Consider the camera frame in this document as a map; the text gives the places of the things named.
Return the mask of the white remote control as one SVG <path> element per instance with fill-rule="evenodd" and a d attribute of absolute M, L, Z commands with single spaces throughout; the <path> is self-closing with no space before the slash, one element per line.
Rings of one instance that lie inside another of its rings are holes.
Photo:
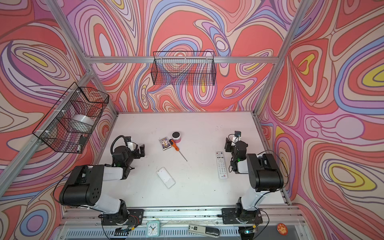
<path fill-rule="evenodd" d="M 216 161 L 217 161 L 219 179 L 227 179 L 228 173 L 227 173 L 227 168 L 226 168 L 226 161 L 224 158 L 224 152 L 217 151 L 215 156 L 216 156 Z"/>

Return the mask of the orange handled screwdriver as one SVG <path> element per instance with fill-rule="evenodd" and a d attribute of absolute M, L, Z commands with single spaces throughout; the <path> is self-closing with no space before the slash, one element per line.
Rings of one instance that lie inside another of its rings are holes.
<path fill-rule="evenodd" d="M 179 147 L 177 146 L 176 142 L 173 140 L 173 139 L 170 139 L 169 140 L 171 146 L 185 159 L 185 161 L 187 162 L 188 160 L 185 158 L 185 156 L 182 154 L 182 152 L 180 151 Z"/>

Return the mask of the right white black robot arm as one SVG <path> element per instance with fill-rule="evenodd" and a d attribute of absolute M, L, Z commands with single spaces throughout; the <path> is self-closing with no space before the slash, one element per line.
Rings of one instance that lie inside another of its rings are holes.
<path fill-rule="evenodd" d="M 272 154 L 248 154 L 248 144 L 243 141 L 226 139 L 225 152 L 231 153 L 230 171 L 247 175 L 250 188 L 239 197 L 234 208 L 223 208 L 225 225 L 254 224 L 263 222 L 260 203 L 268 193 L 279 191 L 284 186 L 284 177 Z"/>

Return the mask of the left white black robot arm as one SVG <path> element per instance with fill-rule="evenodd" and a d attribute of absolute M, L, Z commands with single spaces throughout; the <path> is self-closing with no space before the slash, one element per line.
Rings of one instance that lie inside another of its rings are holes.
<path fill-rule="evenodd" d="M 139 146 L 130 136 L 120 135 L 113 141 L 110 154 L 110 165 L 75 167 L 60 192 L 59 203 L 100 212 L 102 226 L 133 229 L 142 224 L 144 211 L 129 211 L 124 200 L 113 198 L 103 190 L 103 184 L 126 180 L 135 169 L 131 166 L 133 160 L 145 157 L 145 145 Z"/>

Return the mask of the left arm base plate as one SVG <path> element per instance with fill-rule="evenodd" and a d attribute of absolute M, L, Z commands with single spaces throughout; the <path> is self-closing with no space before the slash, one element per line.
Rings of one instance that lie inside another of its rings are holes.
<path fill-rule="evenodd" d="M 142 224 L 144 209 L 128 209 L 125 212 L 106 215 L 101 214 L 99 218 L 103 226 L 128 226 L 137 227 Z"/>

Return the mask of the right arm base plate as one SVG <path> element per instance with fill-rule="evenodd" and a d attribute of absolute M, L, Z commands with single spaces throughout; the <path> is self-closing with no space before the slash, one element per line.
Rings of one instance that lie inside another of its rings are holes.
<path fill-rule="evenodd" d="M 260 210 L 246 211 L 235 208 L 222 208 L 221 211 L 218 217 L 223 219 L 225 225 L 255 224 L 258 226 L 263 223 Z"/>

